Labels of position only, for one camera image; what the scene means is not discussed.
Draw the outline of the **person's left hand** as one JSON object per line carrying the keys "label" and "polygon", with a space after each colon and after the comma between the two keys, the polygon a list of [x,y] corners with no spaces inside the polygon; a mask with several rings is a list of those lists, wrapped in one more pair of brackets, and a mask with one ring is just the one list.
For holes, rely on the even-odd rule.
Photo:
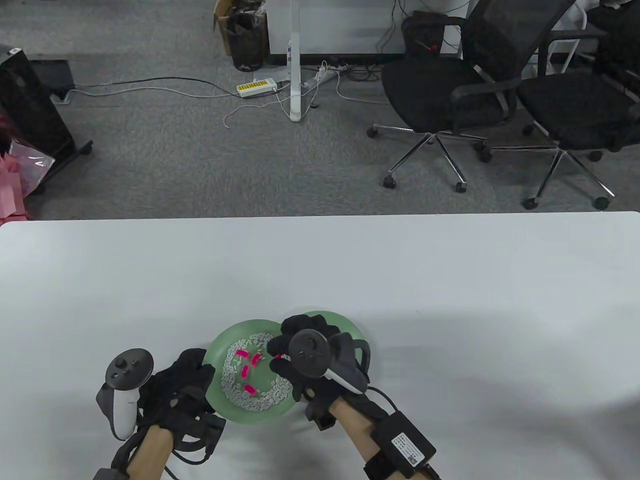
{"label": "person's left hand", "polygon": [[169,368],[151,375],[139,391],[138,430],[168,430],[179,451],[196,451],[219,441],[223,421],[206,398],[215,368],[204,363],[205,356],[205,349],[186,349]]}

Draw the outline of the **person's right hand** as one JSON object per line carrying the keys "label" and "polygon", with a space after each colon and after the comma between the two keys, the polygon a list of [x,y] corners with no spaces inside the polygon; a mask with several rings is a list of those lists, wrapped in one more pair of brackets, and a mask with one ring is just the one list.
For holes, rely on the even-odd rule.
{"label": "person's right hand", "polygon": [[330,407],[344,394],[361,395],[370,384],[371,350],[317,314],[286,318],[267,343],[270,370],[290,382],[295,402],[307,401],[306,418],[319,430],[333,427]]}

